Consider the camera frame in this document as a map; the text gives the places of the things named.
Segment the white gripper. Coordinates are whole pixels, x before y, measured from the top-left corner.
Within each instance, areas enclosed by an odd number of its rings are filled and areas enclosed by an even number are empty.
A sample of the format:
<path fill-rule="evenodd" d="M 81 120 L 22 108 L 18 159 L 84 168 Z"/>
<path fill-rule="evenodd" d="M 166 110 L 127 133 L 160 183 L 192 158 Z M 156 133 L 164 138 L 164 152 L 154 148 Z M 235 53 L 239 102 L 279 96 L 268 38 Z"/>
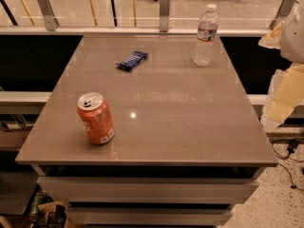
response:
<path fill-rule="evenodd" d="M 264 35 L 258 44 L 280 49 L 283 58 L 294 62 L 286 70 L 277 69 L 262 108 L 263 127 L 279 127 L 304 101 L 304 4 L 296 5 L 285 22 Z"/>

